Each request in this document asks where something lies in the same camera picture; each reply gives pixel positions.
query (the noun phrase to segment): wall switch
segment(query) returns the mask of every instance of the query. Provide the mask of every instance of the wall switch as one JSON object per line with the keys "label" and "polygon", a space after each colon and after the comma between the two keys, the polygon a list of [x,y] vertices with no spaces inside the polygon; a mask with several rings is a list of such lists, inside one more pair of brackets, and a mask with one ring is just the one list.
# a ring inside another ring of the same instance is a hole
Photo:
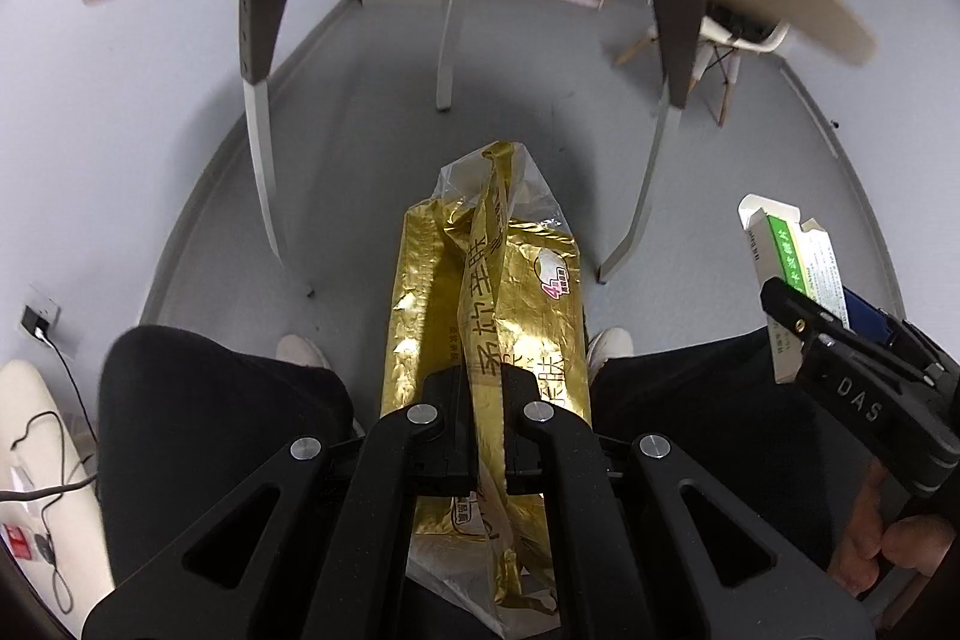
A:
{"label": "wall switch", "polygon": [[[37,290],[37,288],[34,286],[27,288],[27,293],[24,296],[23,304],[24,307],[29,307],[50,324],[48,330],[54,330],[56,327],[56,319],[59,318],[59,304],[56,304],[53,299],[45,295],[45,293],[43,293],[41,290]],[[18,325],[19,316],[22,316],[22,314],[23,311],[17,314]]]}

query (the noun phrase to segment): green and white box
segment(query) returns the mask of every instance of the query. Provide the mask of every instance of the green and white box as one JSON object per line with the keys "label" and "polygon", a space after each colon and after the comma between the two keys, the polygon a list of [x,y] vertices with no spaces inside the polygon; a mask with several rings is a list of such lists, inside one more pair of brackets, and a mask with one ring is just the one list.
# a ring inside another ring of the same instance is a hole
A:
{"label": "green and white box", "polygon": [[[797,207],[762,196],[746,196],[739,212],[760,285],[780,277],[850,328],[840,271],[827,232],[815,220],[800,223]],[[792,383],[803,362],[800,340],[770,317],[767,328],[776,381]]]}

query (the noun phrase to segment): shoe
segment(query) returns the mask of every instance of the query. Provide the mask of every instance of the shoe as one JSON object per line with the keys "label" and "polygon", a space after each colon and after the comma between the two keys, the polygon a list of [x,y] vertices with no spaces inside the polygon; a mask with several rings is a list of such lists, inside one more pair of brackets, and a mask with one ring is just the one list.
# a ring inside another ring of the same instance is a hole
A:
{"label": "shoe", "polygon": [[295,333],[288,333],[277,343],[277,360],[295,363],[297,366],[330,369],[330,362],[326,360],[323,351],[320,351],[320,348],[309,339],[304,339]]}
{"label": "shoe", "polygon": [[587,379],[593,383],[597,372],[611,359],[626,359],[634,353],[634,340],[630,332],[614,326],[604,329],[590,340],[587,348]]}

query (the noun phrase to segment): metal screw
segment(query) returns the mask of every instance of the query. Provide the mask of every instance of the metal screw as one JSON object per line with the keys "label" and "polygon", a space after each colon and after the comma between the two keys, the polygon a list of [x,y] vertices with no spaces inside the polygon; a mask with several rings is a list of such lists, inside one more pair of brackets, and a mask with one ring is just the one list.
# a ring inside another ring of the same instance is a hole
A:
{"label": "metal screw", "polygon": [[407,420],[410,423],[433,423],[437,420],[437,408],[434,405],[413,405],[407,410]]}
{"label": "metal screw", "polygon": [[544,423],[553,417],[553,407],[546,402],[527,402],[523,406],[523,414],[536,423]]}
{"label": "metal screw", "polygon": [[670,453],[670,441],[659,434],[647,434],[640,440],[640,452],[650,458],[663,458]]}
{"label": "metal screw", "polygon": [[320,449],[320,440],[315,437],[301,437],[290,446],[290,455],[297,461],[310,461],[311,458],[317,458]]}

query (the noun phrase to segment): cable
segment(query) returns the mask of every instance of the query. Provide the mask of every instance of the cable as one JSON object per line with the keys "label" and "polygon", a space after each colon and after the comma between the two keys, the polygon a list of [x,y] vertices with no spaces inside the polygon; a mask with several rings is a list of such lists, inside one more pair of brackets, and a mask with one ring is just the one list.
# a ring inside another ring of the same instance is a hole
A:
{"label": "cable", "polygon": [[[61,362],[64,362],[64,357],[62,356],[61,356]],[[83,401],[80,401],[80,406],[83,408]],[[81,480],[80,482],[68,483],[68,481],[72,479],[72,477],[74,476],[74,473],[80,468],[80,466],[82,464],[87,463],[90,460],[90,458],[93,458],[94,455],[93,453],[90,453],[90,455],[84,458],[83,461],[77,462],[74,468],[70,470],[69,475],[65,474],[66,473],[66,427],[64,426],[64,421],[62,421],[61,417],[54,410],[43,410],[43,413],[37,413],[36,415],[32,415],[30,420],[27,421],[27,426],[25,428],[25,431],[21,435],[21,437],[18,437],[17,439],[14,439],[13,442],[11,442],[10,450],[11,451],[16,450],[17,445],[21,444],[21,442],[26,440],[27,437],[30,437],[30,429],[34,424],[34,422],[37,420],[40,420],[40,418],[44,418],[47,415],[52,415],[56,419],[56,423],[59,424],[59,435],[61,436],[61,485],[56,485],[51,488],[42,488],[37,491],[0,491],[0,501],[34,501],[34,500],[45,499],[46,497],[56,495],[56,499],[54,499],[53,501],[48,501],[48,503],[45,504],[40,509],[40,522],[43,524],[43,530],[46,533],[47,545],[50,548],[50,557],[53,560],[51,564],[53,565],[54,571],[50,576],[51,589],[53,589],[53,592],[54,592],[56,607],[59,608],[59,611],[65,616],[73,612],[75,603],[73,599],[73,592],[70,591],[70,586],[67,585],[66,579],[64,579],[64,574],[62,574],[61,571],[59,571],[59,562],[58,562],[58,559],[56,558],[56,547],[54,545],[54,537],[53,537],[53,533],[51,533],[50,531],[50,524],[47,521],[47,510],[51,509],[51,507],[54,506],[54,504],[56,504],[58,501],[61,501],[61,499],[64,499],[64,494],[66,494],[67,492],[77,491],[87,485],[90,485],[91,482],[94,482],[94,480],[97,479],[97,475],[96,473],[94,473],[93,475],[87,477],[85,480]],[[66,598],[67,598],[66,605],[64,605],[64,602],[61,600],[61,589],[58,587],[57,581],[59,581],[59,585],[62,587],[62,590],[66,592]]]}
{"label": "cable", "polygon": [[66,485],[52,485],[50,488],[42,488],[37,491],[0,491],[0,501],[35,501],[37,499],[46,499],[56,494],[68,494],[71,491],[79,491],[81,488],[86,488],[91,482],[94,482],[94,480],[97,480],[96,472],[80,480],[80,482],[66,483]]}
{"label": "cable", "polygon": [[73,373],[70,371],[70,367],[67,366],[66,360],[64,359],[64,354],[59,352],[59,347],[56,347],[56,345],[54,345],[53,340],[51,340],[51,338],[49,338],[49,336],[46,335],[45,331],[42,330],[40,326],[37,326],[37,328],[34,330],[34,336],[37,339],[39,339],[41,342],[43,342],[43,344],[45,344],[47,347],[53,348],[54,353],[56,353],[56,357],[58,357],[59,360],[61,360],[61,365],[64,365],[64,369],[66,370],[66,376],[70,378],[70,384],[71,386],[73,386],[73,392],[77,394],[77,401],[80,402],[80,410],[83,412],[83,420],[86,421],[86,427],[90,429],[90,437],[93,437],[93,443],[95,445],[99,445],[100,442],[97,439],[96,432],[93,431],[93,424],[90,423],[90,416],[86,412],[86,405],[83,403],[83,397],[80,396],[80,389],[78,389],[77,387],[77,381],[73,379]]}

